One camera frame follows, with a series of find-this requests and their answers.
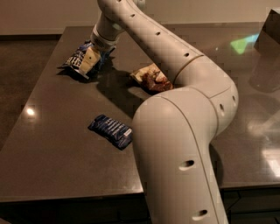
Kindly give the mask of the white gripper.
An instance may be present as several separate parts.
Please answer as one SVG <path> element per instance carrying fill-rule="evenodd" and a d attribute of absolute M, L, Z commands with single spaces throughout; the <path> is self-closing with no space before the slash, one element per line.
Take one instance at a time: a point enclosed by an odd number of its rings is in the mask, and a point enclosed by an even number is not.
<path fill-rule="evenodd" d="M 101 58 L 100 52 L 110 52 L 116 46 L 117 43 L 116 40 L 107 40 L 104 37 L 102 37 L 97 31 L 96 26 L 94 26 L 92 30 L 90 39 L 94 47 L 90 46 L 86 50 L 86 54 L 80 64 L 80 68 L 79 68 L 80 74 L 87 74 L 100 60 Z"/>

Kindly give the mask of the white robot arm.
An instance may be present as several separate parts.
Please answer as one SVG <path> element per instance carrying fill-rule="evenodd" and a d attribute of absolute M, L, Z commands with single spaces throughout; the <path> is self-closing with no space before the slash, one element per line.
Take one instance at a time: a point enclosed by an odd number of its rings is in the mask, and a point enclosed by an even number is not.
<path fill-rule="evenodd" d="M 174 85 L 137 109 L 133 150 L 152 224 L 228 224 L 209 145 L 232 121 L 238 91 L 202 52 L 142 12 L 143 0 L 97 0 L 91 39 L 111 50 L 127 32 Z"/>

